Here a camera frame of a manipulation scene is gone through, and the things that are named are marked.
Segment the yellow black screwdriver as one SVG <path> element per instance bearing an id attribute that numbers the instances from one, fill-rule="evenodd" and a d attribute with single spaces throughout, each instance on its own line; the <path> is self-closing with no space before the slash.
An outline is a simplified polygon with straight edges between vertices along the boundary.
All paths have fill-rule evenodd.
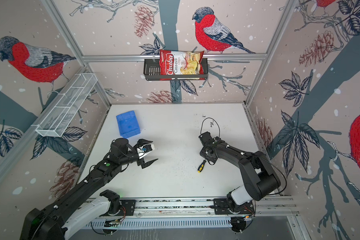
<path id="1" fill-rule="evenodd" d="M 203 162 L 199 165 L 198 167 L 198 173 L 201 173 L 205 167 L 205 164 L 206 164 L 206 160 L 203 160 Z"/>

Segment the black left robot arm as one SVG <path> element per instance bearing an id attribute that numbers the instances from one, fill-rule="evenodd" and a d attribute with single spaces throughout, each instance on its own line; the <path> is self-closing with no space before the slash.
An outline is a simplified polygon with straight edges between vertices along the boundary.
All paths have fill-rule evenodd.
<path id="1" fill-rule="evenodd" d="M 26 215 L 20 239 L 68 240 L 95 218 L 107 213 L 116 215 L 121 203 L 113 191 L 103 191 L 85 207 L 83 203 L 129 164 L 149 167 L 153 162 L 145 162 L 144 157 L 154 149 L 153 143 L 145 139 L 134 146 L 125 138 L 113 140 L 109 152 L 81 182 L 44 209 L 33 209 Z"/>

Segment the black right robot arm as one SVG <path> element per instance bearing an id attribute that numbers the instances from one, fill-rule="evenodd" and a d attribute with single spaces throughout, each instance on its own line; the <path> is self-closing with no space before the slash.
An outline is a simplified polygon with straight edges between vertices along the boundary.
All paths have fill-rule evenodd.
<path id="1" fill-rule="evenodd" d="M 236 206 L 259 201 L 281 185 L 266 156 L 236 139 L 191 132 L 155 140 L 152 148 L 139 174 L 141 197 L 227 196 Z"/>

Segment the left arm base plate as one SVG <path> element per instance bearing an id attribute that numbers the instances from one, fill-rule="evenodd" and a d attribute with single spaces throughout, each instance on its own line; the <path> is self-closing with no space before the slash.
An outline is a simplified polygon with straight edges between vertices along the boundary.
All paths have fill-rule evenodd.
<path id="1" fill-rule="evenodd" d="M 129 217 L 135 212 L 136 200 L 120 199 L 111 201 L 109 209 L 101 217 Z"/>

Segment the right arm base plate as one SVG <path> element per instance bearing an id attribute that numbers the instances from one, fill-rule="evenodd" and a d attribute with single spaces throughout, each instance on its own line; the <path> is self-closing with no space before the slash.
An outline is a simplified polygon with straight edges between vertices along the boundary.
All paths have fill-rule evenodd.
<path id="1" fill-rule="evenodd" d="M 245 202 L 237 205 L 233 200 L 227 198 L 213 199 L 211 208 L 214 209 L 216 215 L 253 215 L 255 206 L 253 202 Z"/>

